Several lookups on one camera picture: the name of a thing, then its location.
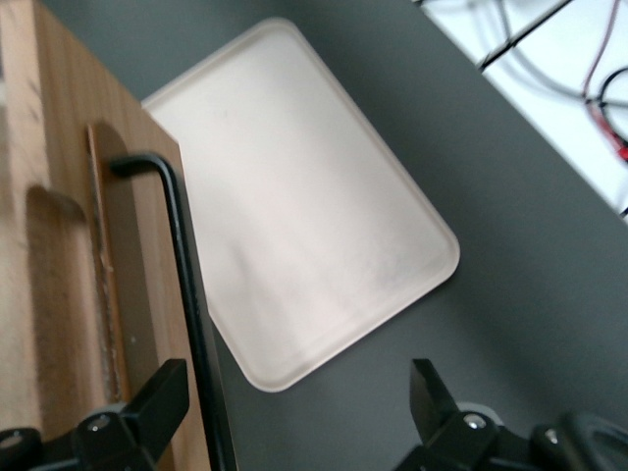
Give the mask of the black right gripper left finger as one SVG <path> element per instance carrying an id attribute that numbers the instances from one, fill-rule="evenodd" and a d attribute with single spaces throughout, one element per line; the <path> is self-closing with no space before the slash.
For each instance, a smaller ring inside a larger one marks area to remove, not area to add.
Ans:
<path id="1" fill-rule="evenodd" d="M 187 365 L 167 360 L 118 411 L 97 412 L 72 433 L 79 470 L 155 470 L 189 408 Z"/>

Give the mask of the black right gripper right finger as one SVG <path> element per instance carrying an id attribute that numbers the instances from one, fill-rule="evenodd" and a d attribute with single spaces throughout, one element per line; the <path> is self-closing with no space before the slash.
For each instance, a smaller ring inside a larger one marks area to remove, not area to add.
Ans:
<path id="1" fill-rule="evenodd" d="M 498 425 L 479 411 L 460 409 L 428 359 L 411 363 L 409 403 L 421 444 L 398 470 L 490 468 L 498 449 Z"/>

